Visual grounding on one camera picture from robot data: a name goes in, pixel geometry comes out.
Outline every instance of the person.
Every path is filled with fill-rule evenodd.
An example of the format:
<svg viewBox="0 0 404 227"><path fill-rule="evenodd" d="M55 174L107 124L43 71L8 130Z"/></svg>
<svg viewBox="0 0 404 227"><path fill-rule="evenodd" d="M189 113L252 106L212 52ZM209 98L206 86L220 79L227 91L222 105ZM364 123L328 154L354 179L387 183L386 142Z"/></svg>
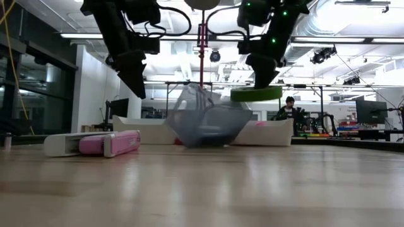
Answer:
<svg viewBox="0 0 404 227"><path fill-rule="evenodd" d="M278 113L275 116L275 120L286 120L286 119L295 119L297 115L296 108L294 108L295 99L291 96L286 98L286 105L279 109ZM307 127L303 125L302 130L304 131ZM294 120L293 123L293 132L294 136L298 136L299 133L297 132L297 124Z"/></svg>
<svg viewBox="0 0 404 227"><path fill-rule="evenodd" d="M276 114L277 120L285 120L294 118L296 114L296 109L294 108L295 99L291 96L286 98L286 105L279 109L278 113Z"/></svg>

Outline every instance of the table surface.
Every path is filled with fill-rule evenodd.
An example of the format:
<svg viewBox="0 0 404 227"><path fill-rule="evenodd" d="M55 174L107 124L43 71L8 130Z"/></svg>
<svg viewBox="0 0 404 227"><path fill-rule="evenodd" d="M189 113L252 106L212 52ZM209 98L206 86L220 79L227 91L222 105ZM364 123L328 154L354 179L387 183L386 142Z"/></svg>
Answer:
<svg viewBox="0 0 404 227"><path fill-rule="evenodd" d="M1 226L403 226L404 156L332 146L0 152Z"/></svg>

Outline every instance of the white wall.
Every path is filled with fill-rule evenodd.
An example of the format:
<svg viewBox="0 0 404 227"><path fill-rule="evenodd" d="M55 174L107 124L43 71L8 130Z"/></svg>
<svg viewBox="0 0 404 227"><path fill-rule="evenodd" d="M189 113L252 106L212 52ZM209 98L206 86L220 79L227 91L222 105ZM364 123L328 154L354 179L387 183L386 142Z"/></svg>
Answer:
<svg viewBox="0 0 404 227"><path fill-rule="evenodd" d="M121 81L114 70L90 55L84 45L77 48L76 65L79 70L74 82L72 133L80 132L82 125L102 123L105 101L117 99Z"/></svg>

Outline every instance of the ceiling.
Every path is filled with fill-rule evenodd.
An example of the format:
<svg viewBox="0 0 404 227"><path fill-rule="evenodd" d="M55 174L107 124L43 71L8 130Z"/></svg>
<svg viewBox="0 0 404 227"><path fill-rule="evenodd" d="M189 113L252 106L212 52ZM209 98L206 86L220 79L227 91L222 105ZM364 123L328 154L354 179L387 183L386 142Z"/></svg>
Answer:
<svg viewBox="0 0 404 227"><path fill-rule="evenodd" d="M82 0L17 0L29 12L64 33L99 33L97 24L92 16L83 16L80 12ZM239 0L222 1L218 8L234 5ZM182 0L158 1L162 6L171 6L189 15L193 28L190 34L197 34L197 27L201 21L200 11L192 11ZM300 36L403 36L404 37L404 2L391 0L389 11L382 13L384 6L341 6L335 0L314 1L309 16L302 17L295 27L294 35ZM209 22L209 27L215 32L242 30L236 24L237 9L223 11L215 15ZM162 11L162 22L159 24L168 33L179 33L187 29L187 22L183 16L171 11ZM133 26L137 32L146 33L144 24ZM263 32L263 28L252 27L252 34ZM78 44L85 44L88 51L99 59L107 55L107 48L99 40L72 40ZM196 44L187 43L186 55L178 54L175 42L162 41L159 55L148 56L148 66L145 76L148 79L160 78L164 75L184 75L197 73L199 58L192 52ZM245 56L238 54L237 42L210 42L210 48L218 49L222 56L219 63L211 63L205 59L205 71L215 74L214 80L229 82L245 82L251 78L251 68L245 65ZM363 78L369 81L376 75L375 69L394 59L404 58L404 45L336 45L337 56L326 62L314 65L310 58L317 46L290 47L286 53L290 67L280 69L278 79L286 83L336 83L342 84L345 78L352 74L351 69L358 70Z"/></svg>

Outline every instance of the pink object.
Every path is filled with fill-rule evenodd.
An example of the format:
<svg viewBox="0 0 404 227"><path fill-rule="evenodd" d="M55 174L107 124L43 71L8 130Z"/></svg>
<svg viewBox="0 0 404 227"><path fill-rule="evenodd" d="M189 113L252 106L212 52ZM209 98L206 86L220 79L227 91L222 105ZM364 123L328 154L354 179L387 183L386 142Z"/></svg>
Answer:
<svg viewBox="0 0 404 227"><path fill-rule="evenodd" d="M82 154L103 154L105 135L87 136L80 139L78 149Z"/></svg>
<svg viewBox="0 0 404 227"><path fill-rule="evenodd" d="M266 122L257 122L256 126L266 126Z"/></svg>
<svg viewBox="0 0 404 227"><path fill-rule="evenodd" d="M117 155L136 151L140 146L140 131L131 130L106 135L104 156L113 158Z"/></svg>
<svg viewBox="0 0 404 227"><path fill-rule="evenodd" d="M139 146L140 132L132 130L84 137L80 140L79 150L82 154L104 154L105 157L112 158L136 151Z"/></svg>

